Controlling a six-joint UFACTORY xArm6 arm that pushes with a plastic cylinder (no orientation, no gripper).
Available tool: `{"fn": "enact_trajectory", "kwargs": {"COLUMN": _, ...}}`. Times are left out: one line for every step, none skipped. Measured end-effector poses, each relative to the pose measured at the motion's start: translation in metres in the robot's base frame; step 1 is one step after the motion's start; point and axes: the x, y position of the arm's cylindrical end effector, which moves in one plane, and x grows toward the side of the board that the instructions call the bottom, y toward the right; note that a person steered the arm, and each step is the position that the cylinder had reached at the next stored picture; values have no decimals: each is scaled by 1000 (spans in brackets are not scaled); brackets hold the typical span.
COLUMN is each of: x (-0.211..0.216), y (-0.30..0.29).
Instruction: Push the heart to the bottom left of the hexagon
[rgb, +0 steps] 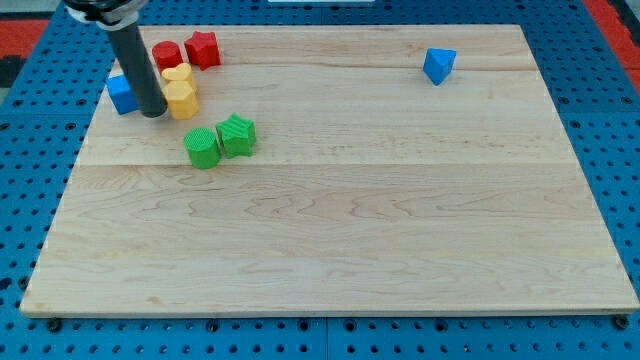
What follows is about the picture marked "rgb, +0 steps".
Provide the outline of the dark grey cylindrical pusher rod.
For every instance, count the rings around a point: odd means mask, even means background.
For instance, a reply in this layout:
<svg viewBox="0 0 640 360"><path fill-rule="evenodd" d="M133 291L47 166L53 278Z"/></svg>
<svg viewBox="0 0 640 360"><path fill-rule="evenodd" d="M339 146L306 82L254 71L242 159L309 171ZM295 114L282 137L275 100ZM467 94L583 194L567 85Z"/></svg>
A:
<svg viewBox="0 0 640 360"><path fill-rule="evenodd" d="M106 33L139 111L147 118L163 115L167 111L167 103L137 23L107 30Z"/></svg>

